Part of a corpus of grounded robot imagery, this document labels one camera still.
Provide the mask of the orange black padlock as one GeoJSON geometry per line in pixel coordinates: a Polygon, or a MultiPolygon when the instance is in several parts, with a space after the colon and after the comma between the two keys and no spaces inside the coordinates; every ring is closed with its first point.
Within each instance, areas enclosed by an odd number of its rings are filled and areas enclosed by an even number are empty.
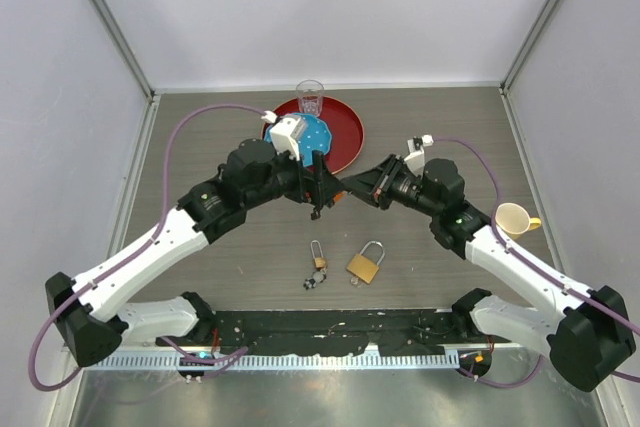
{"type": "Polygon", "coordinates": [[[343,198],[345,192],[339,192],[336,195],[334,195],[333,197],[331,197],[331,199],[327,202],[326,206],[331,208],[333,207],[341,198],[343,198]]]}

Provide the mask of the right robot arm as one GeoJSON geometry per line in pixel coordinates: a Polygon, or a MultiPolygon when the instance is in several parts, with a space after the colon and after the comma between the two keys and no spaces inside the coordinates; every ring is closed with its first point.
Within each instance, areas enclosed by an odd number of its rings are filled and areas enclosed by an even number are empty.
{"type": "Polygon", "coordinates": [[[420,175],[399,156],[344,179],[344,188],[381,210],[397,202],[430,217],[445,249],[510,286],[530,303],[521,308],[483,290],[466,296],[451,318],[465,342],[483,334],[518,343],[550,360],[573,387],[593,391],[636,351],[625,301],[609,286],[595,290],[507,239],[495,221],[465,198],[465,181],[447,159],[427,161],[420,175]]]}

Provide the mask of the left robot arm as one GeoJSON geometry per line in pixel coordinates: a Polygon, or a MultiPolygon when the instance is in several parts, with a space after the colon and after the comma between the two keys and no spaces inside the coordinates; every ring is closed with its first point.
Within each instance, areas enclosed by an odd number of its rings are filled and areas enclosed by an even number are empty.
{"type": "Polygon", "coordinates": [[[167,269],[245,223],[249,210],[285,197],[313,205],[312,216],[342,190],[320,152],[306,168],[272,144],[247,139],[215,177],[193,187],[157,226],[97,267],[45,284],[55,325],[81,367],[110,356],[122,344],[167,336],[200,346],[211,338],[214,314],[193,292],[168,301],[131,303],[131,297],[167,269]]]}

